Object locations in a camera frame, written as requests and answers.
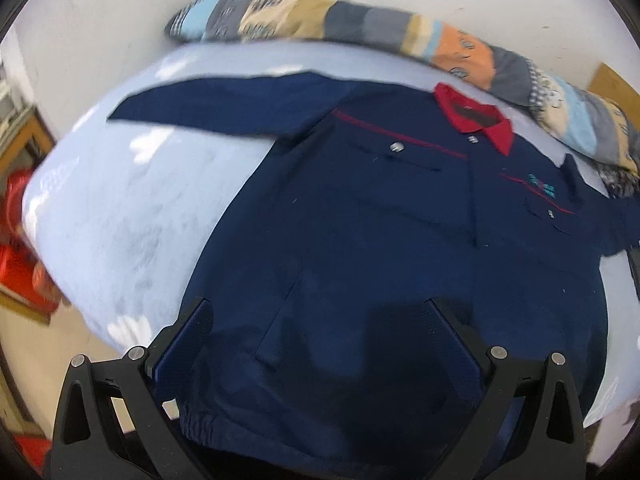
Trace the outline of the red object beside bed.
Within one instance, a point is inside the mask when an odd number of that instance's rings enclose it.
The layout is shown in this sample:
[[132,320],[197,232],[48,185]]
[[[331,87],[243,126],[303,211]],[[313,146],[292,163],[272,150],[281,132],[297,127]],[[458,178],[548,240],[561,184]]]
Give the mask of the red object beside bed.
[[34,310],[51,314],[60,294],[46,269],[30,248],[22,225],[22,203],[32,168],[12,171],[1,195],[1,285]]

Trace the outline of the navy work jacket red collar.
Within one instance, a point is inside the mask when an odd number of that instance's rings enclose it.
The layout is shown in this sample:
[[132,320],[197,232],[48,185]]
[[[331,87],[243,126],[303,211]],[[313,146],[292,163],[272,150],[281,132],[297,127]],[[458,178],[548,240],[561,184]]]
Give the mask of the navy work jacket red collar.
[[190,440],[319,474],[423,474],[484,394],[434,298],[512,356],[563,353],[592,407],[600,261],[638,243],[639,204],[495,107],[301,73],[166,84],[112,118],[272,140],[184,294],[215,315],[177,398]]

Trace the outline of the striped patchwork rolled quilt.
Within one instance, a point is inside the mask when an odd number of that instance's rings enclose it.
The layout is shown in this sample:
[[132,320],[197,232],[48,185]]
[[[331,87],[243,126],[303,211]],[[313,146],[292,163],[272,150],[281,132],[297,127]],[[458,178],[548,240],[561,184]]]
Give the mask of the striped patchwork rolled quilt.
[[349,0],[194,0],[168,22],[182,42],[295,39],[356,44],[413,58],[512,105],[579,154],[639,172],[639,133],[613,101],[441,20]]

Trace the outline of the light blue cloud bed sheet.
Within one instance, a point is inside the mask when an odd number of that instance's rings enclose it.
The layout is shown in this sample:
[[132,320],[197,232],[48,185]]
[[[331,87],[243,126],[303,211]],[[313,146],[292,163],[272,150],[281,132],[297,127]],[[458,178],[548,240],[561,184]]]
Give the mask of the light blue cloud bed sheet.
[[[226,209],[272,147],[269,138],[123,122],[128,96],[201,78],[283,77],[396,84],[433,92],[444,84],[495,107],[515,134],[609,196],[582,155],[552,139],[518,108],[437,68],[367,48],[301,41],[191,44],[134,76],[82,116],[27,185],[23,220],[53,281],[105,342],[128,351],[152,344],[191,302],[184,294]],[[639,298],[629,257],[639,241],[603,257],[608,311],[605,370],[582,426],[639,396]]]

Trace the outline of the dark patterned pillow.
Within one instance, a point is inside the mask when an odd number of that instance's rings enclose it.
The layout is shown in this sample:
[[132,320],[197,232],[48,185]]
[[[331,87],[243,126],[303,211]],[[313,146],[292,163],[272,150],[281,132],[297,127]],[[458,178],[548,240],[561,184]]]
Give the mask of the dark patterned pillow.
[[631,197],[639,194],[640,179],[633,172],[610,165],[596,163],[598,175],[608,190],[609,196],[619,198]]

